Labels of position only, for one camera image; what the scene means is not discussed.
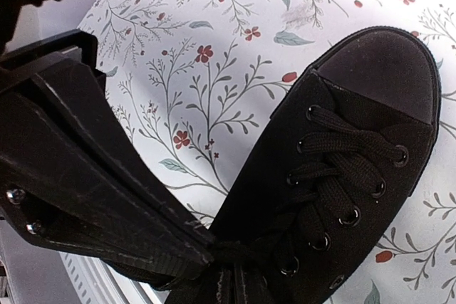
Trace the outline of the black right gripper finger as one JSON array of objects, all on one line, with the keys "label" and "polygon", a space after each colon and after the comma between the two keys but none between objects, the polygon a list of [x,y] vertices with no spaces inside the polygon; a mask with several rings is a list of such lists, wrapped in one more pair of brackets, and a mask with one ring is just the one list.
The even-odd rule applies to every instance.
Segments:
[{"label": "black right gripper finger", "polygon": [[234,303],[234,270],[232,268],[215,268],[208,275],[203,290],[203,303]]}]

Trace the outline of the black canvas sneaker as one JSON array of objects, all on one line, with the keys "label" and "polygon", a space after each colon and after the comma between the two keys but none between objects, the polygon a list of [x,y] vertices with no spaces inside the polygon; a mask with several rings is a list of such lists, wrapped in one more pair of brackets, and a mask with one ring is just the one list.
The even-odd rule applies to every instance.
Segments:
[{"label": "black canvas sneaker", "polygon": [[366,28],[275,109],[209,230],[213,260],[168,303],[323,303],[413,193],[437,139],[440,78],[418,38]]}]

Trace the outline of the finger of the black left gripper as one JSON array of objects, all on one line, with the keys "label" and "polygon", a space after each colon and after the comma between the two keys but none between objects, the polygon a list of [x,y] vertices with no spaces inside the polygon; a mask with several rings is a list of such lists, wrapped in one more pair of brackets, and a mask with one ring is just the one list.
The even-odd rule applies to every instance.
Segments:
[{"label": "finger of the black left gripper", "polygon": [[56,155],[1,146],[1,210],[28,243],[99,258],[136,281],[197,278],[212,262],[207,231],[173,224],[78,150]]}]

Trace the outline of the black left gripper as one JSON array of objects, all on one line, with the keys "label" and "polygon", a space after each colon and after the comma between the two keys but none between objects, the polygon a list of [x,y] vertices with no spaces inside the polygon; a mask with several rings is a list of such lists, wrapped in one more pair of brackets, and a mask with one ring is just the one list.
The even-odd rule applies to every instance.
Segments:
[{"label": "black left gripper", "polygon": [[160,222],[202,245],[212,236],[141,160],[104,98],[106,74],[96,68],[98,39],[74,29],[1,58],[1,94],[14,90],[46,104],[56,124],[119,185],[101,200],[142,237]]}]

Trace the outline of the black shoelace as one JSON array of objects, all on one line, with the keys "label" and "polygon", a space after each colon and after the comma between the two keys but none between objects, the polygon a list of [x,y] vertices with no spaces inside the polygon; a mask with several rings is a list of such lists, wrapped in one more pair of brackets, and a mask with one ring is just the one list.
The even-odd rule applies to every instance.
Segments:
[{"label": "black shoelace", "polygon": [[276,262],[294,274],[299,251],[328,251],[333,228],[360,223],[355,194],[386,193],[382,166],[409,160],[406,146],[318,105],[299,116],[289,139],[280,141],[279,130],[268,124],[212,225],[218,240],[211,251],[220,263]]}]

